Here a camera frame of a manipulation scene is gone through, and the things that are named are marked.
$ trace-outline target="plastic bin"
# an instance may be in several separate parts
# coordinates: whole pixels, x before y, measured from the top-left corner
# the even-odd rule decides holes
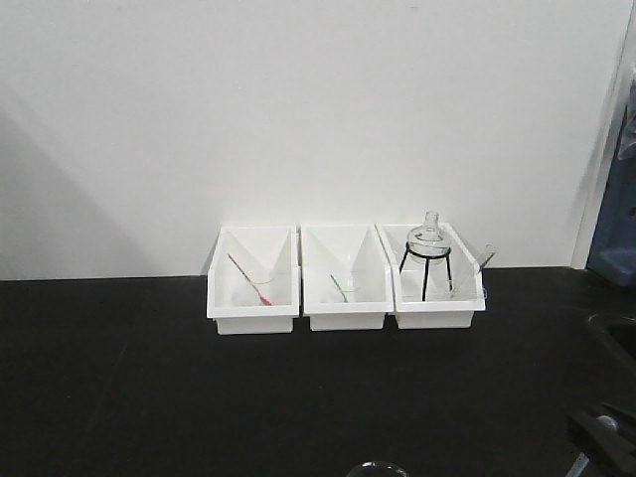
[[[394,303],[391,268],[376,228],[302,226],[300,239],[303,312],[311,329],[383,328]]]
[[[272,306],[260,302],[229,254]],[[299,296],[296,226],[221,228],[208,272],[208,318],[220,335],[290,333]]]
[[[445,260],[432,260],[426,301],[421,301],[424,265],[408,257],[399,272],[406,235],[414,227],[417,224],[377,226],[391,264],[397,325],[402,329],[468,328],[473,313],[486,309],[477,261],[450,224],[440,224],[451,239],[449,258],[455,289],[450,292]]]

